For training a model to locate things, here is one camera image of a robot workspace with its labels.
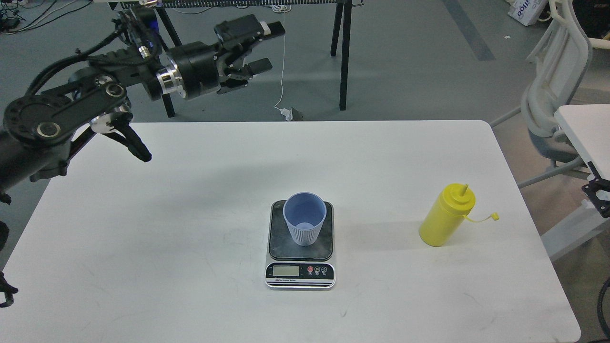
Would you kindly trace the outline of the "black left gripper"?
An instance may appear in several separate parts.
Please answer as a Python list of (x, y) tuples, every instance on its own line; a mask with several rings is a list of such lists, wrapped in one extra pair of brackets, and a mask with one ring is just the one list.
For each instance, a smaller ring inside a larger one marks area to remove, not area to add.
[[(253, 14), (223, 21), (214, 27), (220, 45), (225, 50), (244, 48), (256, 42), (285, 35), (280, 21), (260, 21)], [(166, 93), (178, 93), (183, 99), (217, 93), (222, 95), (247, 87), (254, 76), (270, 71), (273, 66), (268, 58), (245, 63), (243, 58), (226, 68), (220, 64), (215, 46), (193, 42), (166, 51)]]

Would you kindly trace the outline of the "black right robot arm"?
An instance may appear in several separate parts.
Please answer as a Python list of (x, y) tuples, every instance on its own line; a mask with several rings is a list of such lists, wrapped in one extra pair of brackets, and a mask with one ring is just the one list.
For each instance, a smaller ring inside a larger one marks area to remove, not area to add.
[(589, 201), (593, 204), (595, 209), (597, 209), (599, 215), (603, 218), (608, 218), (610, 216), (610, 201), (603, 200), (601, 197), (597, 195), (599, 191), (610, 191), (610, 181), (602, 178), (597, 171), (593, 162), (586, 163), (589, 170), (593, 174), (593, 179), (588, 181), (588, 184), (585, 184), (581, 187), (582, 191), (586, 194)]

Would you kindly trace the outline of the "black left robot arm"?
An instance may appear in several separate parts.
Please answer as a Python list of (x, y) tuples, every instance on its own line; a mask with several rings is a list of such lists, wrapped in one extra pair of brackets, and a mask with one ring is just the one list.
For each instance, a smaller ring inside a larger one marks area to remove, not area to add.
[(120, 11), (114, 31), (100, 43), (40, 72), (24, 96), (4, 112), (1, 127), (1, 202), (22, 180), (65, 176), (71, 159), (96, 135), (126, 146), (143, 162), (151, 154), (131, 128), (127, 89), (140, 84), (151, 100), (177, 93), (193, 99), (244, 88), (272, 69), (265, 58), (244, 62), (262, 41), (281, 37), (281, 22), (246, 15), (215, 26), (218, 41), (166, 48), (157, 11), (137, 5)]

